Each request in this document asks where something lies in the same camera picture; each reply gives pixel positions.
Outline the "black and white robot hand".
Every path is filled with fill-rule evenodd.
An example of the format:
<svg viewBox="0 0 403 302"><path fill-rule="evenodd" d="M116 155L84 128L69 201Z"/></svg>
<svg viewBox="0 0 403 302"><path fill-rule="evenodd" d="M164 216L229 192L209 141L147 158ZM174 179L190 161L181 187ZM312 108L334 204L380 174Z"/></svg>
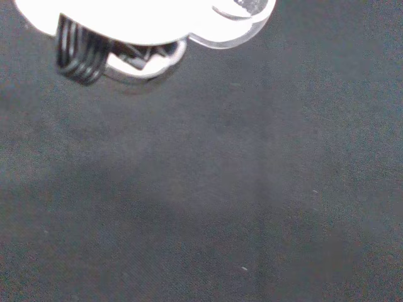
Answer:
<svg viewBox="0 0 403 302"><path fill-rule="evenodd" d="M82 86L102 77L146 89L176 72L189 40L220 36L210 1L15 1L54 41L59 75Z"/></svg>

